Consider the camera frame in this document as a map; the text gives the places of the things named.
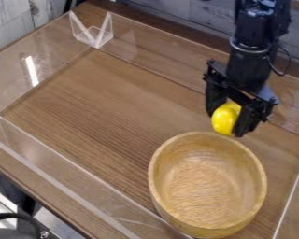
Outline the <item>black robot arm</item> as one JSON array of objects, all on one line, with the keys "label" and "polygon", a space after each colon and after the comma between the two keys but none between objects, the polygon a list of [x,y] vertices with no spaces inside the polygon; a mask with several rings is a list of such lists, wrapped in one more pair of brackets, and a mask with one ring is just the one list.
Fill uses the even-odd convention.
[{"label": "black robot arm", "polygon": [[236,137],[252,132],[266,122],[279,104],[267,80],[284,70],[274,66],[279,39],[290,32],[290,0],[233,0],[233,34],[229,59],[207,61],[205,111],[213,114],[227,102],[240,107],[231,129]]}]

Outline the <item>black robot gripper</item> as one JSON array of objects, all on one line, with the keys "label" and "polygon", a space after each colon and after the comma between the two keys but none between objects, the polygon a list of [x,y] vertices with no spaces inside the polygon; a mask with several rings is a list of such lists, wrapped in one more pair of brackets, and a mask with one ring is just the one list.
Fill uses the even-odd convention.
[{"label": "black robot gripper", "polygon": [[227,63],[207,61],[203,74],[205,111],[212,116],[228,99],[237,103],[241,109],[233,124],[233,136],[241,137],[268,120],[272,108],[279,104],[267,85],[274,53],[271,45],[246,46],[233,37],[229,38],[229,45]]}]

